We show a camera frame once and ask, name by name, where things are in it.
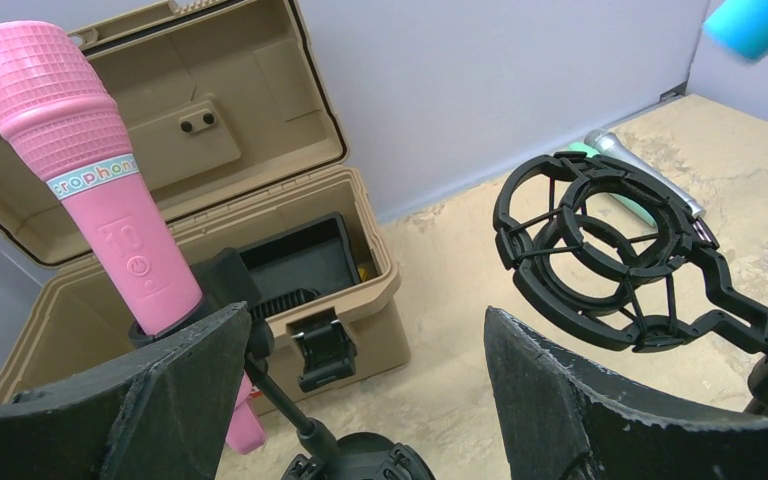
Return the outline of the silver grey microphone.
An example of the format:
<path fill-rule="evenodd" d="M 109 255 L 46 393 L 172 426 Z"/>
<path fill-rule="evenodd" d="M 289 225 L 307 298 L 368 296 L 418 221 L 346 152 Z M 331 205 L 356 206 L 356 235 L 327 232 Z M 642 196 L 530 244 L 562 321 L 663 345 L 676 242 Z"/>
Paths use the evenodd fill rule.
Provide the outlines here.
<path fill-rule="evenodd" d="M 659 170 L 645 162 L 637 154 L 625 147 L 614 133 L 604 129 L 591 130 L 584 137 L 584 144 L 594 148 L 603 156 L 622 161 L 658 180 L 690 207 L 694 218 L 701 218 L 705 215 L 706 210 L 694 197 L 664 176 Z"/>

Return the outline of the black shock-mount desk stand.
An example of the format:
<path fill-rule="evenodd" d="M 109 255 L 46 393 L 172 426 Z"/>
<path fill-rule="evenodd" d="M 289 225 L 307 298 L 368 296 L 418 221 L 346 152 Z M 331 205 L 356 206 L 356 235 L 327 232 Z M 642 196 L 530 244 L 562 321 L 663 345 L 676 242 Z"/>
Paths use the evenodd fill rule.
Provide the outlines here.
<path fill-rule="evenodd" d="M 434 480 L 422 457 L 410 446 L 372 432 L 357 432 L 340 439 L 301 436 L 309 453 L 297 455 L 282 479 Z"/>

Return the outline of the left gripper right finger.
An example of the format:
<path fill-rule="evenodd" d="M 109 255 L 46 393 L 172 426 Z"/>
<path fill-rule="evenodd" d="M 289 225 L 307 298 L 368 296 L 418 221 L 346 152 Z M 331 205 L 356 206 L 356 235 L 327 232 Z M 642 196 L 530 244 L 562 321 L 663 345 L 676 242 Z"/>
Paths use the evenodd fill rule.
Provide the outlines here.
<path fill-rule="evenodd" d="M 768 418 L 635 382 L 496 307 L 484 350 L 515 479 L 768 479 Z"/>

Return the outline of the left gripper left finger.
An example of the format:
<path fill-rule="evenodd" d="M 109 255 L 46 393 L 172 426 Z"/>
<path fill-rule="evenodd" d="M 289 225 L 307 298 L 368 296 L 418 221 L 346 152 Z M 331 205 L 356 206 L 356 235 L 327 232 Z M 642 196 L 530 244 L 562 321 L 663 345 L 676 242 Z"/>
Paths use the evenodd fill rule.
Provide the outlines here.
<path fill-rule="evenodd" d="M 211 479 L 243 376 L 236 303 L 0 404 L 0 479 Z"/>

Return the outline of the blue microphone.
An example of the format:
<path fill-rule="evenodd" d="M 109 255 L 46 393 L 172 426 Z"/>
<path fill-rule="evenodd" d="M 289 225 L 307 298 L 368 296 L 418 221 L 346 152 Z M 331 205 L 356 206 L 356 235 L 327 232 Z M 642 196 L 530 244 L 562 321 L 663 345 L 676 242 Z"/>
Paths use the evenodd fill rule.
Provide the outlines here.
<path fill-rule="evenodd" d="M 768 55 L 768 0 L 726 0 L 702 25 L 715 44 L 744 61 Z"/>

